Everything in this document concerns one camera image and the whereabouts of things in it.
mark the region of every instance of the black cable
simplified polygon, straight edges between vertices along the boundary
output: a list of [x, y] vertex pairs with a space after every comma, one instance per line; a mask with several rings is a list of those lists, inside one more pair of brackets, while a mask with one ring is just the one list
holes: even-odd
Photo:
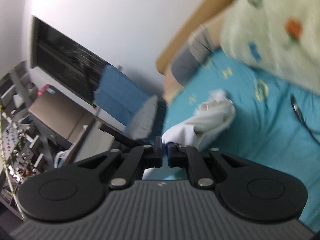
[[313, 135], [314, 132], [312, 130], [310, 130], [310, 128], [307, 126], [306, 122], [304, 121], [304, 118], [302, 116], [302, 112], [301, 112], [300, 108], [298, 107], [298, 104], [296, 102], [296, 98], [294, 97], [294, 95], [290, 96], [290, 102], [291, 102], [291, 106], [294, 111], [294, 114], [296, 115], [299, 122], [303, 125], [304, 128], [306, 128], [306, 130], [308, 131], [308, 133], [310, 134], [312, 139], [320, 146], [320, 142]]

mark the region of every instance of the teal bed sheet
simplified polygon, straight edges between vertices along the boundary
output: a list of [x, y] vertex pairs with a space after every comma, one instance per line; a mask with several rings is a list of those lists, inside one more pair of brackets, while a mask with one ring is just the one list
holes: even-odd
[[[163, 132], [191, 117], [215, 89], [228, 93], [236, 118], [212, 146], [300, 179], [308, 189], [300, 220], [319, 231], [320, 147], [297, 120], [290, 95], [295, 96], [307, 125], [315, 131], [320, 131], [320, 97], [217, 50], [168, 108]], [[163, 171], [167, 179], [183, 177], [180, 170]]]

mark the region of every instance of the wall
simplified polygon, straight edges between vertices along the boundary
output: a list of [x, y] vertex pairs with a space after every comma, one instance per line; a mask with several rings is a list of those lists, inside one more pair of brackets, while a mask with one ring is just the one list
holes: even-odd
[[22, 61], [24, 1], [0, 0], [0, 79]]
[[32, 14], [162, 93], [155, 60], [201, 0], [33, 0]]

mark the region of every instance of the headboard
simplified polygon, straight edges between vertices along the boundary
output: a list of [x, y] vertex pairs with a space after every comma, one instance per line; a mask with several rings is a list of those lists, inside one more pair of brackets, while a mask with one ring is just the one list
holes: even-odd
[[191, 17], [180, 28], [174, 38], [170, 41], [164, 51], [160, 54], [156, 61], [158, 72], [164, 73], [167, 65], [173, 56], [187, 41], [189, 35], [202, 23], [211, 19], [213, 16], [230, 5], [233, 0], [203, 0]]

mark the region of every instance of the light green blanket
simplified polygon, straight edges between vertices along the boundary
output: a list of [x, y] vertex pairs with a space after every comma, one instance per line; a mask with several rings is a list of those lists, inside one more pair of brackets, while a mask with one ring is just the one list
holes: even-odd
[[236, 0], [221, 33], [224, 52], [320, 94], [320, 0]]

